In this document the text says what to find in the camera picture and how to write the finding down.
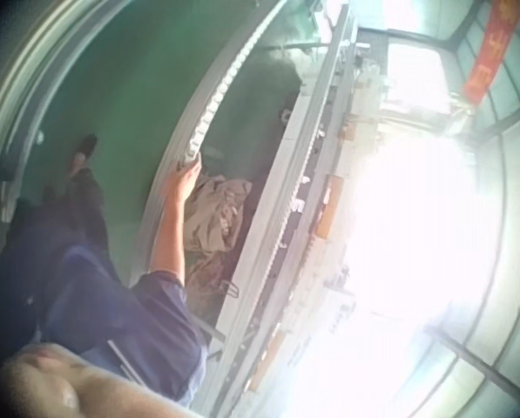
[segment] beige cloth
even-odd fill
[[[246,180],[200,177],[186,201],[184,248],[199,253],[232,250],[242,225],[242,206],[250,190],[252,184]]]

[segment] dark trousers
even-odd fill
[[[104,209],[105,199],[101,187],[91,169],[83,168],[70,179],[65,194],[59,198],[45,200],[41,206],[20,199],[7,241],[12,241],[26,226],[53,218],[83,234],[94,247],[108,255],[109,239]]]

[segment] metal track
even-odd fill
[[[275,321],[277,321],[277,318],[280,316],[281,310],[288,303],[288,293],[294,283],[296,274],[300,271],[300,262],[304,252],[307,250],[309,242],[309,229],[319,207],[320,199],[323,197],[326,177],[333,167],[338,149],[338,134],[350,97],[353,80],[355,79],[353,71],[354,52],[355,47],[352,45],[349,47],[345,70],[341,77],[341,82],[331,111],[331,120],[328,125],[327,136],[323,140],[320,158],[315,168],[315,175],[312,180],[301,222],[294,233],[288,248],[286,261],[280,270],[272,295],[267,302],[265,313],[261,319],[260,329],[254,337],[252,345],[248,349],[246,358],[240,365],[237,375],[234,379],[231,379],[231,387],[219,411],[220,416],[224,416],[228,412],[227,409],[231,406],[234,396],[237,395],[239,390],[246,384],[246,379],[251,367],[253,367],[253,364],[261,354],[262,349],[265,349],[266,338],[271,332]]]
[[[165,198],[161,191],[166,174],[173,164],[187,163],[196,157],[215,113],[240,67],[285,3],[287,0],[266,0],[261,3],[217,56],[188,102],[163,154],[147,198],[132,261],[131,285],[149,268],[163,216]]]
[[[208,370],[200,396],[192,405],[203,415],[209,415],[213,410],[223,381],[239,352],[273,262],[317,133],[349,18],[348,6],[345,5],[315,84],[300,134],[298,138],[283,138],[274,168],[269,173],[266,192],[261,197],[233,276],[233,281],[242,291],[241,297],[231,300],[230,305],[226,303],[219,316],[217,328],[226,334],[223,354],[219,363]]]

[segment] red banner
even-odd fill
[[[463,86],[468,100],[478,105],[494,81],[520,17],[520,0],[492,0],[490,20],[475,66]]]

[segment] leg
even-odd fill
[[[67,196],[73,211],[76,227],[84,231],[87,239],[104,253],[109,251],[103,210],[105,199],[101,187],[85,166],[91,156],[97,138],[90,135],[82,141],[72,162]]]

